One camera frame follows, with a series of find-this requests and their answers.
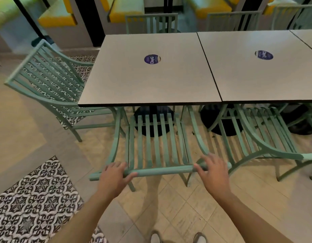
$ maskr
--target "tabletop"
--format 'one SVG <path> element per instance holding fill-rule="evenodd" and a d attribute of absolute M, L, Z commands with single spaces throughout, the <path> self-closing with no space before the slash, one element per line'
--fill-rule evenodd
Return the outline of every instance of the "tabletop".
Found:
<path fill-rule="evenodd" d="M 290 30 L 290 32 L 299 37 L 310 48 L 312 48 L 312 30 Z"/>
<path fill-rule="evenodd" d="M 197 33 L 107 35 L 80 106 L 221 102 Z"/>
<path fill-rule="evenodd" d="M 225 102 L 312 100 L 312 49 L 289 31 L 198 32 Z"/>

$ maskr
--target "foot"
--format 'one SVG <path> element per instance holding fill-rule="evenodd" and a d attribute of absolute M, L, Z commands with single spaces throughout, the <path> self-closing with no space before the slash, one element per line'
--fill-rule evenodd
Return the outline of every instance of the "foot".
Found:
<path fill-rule="evenodd" d="M 193 243 L 208 243 L 208 240 L 203 233 L 198 232 L 194 236 Z"/>
<path fill-rule="evenodd" d="M 150 243 L 162 243 L 161 235 L 157 230 L 153 230 L 150 234 Z"/>

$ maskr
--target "sticker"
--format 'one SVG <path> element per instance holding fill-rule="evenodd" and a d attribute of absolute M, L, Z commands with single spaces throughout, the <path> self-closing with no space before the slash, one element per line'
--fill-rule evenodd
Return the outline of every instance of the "sticker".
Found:
<path fill-rule="evenodd" d="M 262 60 L 271 60 L 273 59 L 273 55 L 270 52 L 265 50 L 258 50 L 255 52 L 255 55 Z"/>
<path fill-rule="evenodd" d="M 145 57 L 145 62 L 150 65 L 157 64 L 161 61 L 161 58 L 157 54 L 150 54 Z"/>

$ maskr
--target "person's left arm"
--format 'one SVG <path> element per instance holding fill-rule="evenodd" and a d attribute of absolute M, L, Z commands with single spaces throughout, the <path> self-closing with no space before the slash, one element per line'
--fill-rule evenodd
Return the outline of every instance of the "person's left arm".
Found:
<path fill-rule="evenodd" d="M 111 163 L 101 173 L 98 189 L 83 208 L 51 238 L 49 243 L 87 243 L 103 212 L 126 185 L 137 175 L 131 173 L 123 178 L 126 163 Z"/>

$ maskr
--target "person's right arm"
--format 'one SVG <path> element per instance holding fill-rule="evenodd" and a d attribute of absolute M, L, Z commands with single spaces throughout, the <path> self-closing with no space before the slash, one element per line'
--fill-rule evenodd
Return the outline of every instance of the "person's right arm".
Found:
<path fill-rule="evenodd" d="M 227 163 L 214 154 L 202 156 L 208 173 L 194 164 L 207 191 L 231 218 L 245 243 L 292 243 L 282 233 L 244 205 L 230 190 Z"/>

